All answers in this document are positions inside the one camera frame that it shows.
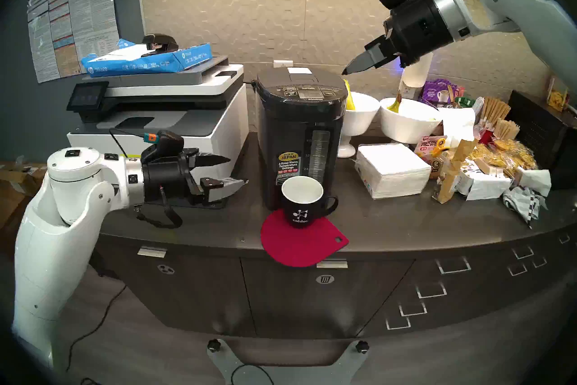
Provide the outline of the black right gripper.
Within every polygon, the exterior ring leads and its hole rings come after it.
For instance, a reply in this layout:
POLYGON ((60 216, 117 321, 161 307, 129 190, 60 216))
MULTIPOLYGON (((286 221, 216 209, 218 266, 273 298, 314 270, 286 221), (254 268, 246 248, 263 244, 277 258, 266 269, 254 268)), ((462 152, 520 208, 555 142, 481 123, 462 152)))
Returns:
POLYGON ((368 43, 341 75, 378 69, 398 57, 401 67, 407 68, 422 56, 453 43, 434 0, 406 0, 390 11, 384 27, 386 35, 368 43))

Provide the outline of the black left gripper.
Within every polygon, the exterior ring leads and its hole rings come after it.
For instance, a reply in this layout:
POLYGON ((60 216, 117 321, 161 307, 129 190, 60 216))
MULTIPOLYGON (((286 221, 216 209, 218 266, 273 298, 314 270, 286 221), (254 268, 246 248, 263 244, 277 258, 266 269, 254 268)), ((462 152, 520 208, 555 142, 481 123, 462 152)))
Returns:
POLYGON ((180 153, 162 155, 157 150, 141 153, 144 202, 155 203, 163 198, 222 201, 234 195, 248 183, 245 179, 213 179, 202 177, 200 186, 191 174, 191 168, 225 164, 231 160, 222 155, 201 152, 199 148, 186 148, 180 153))

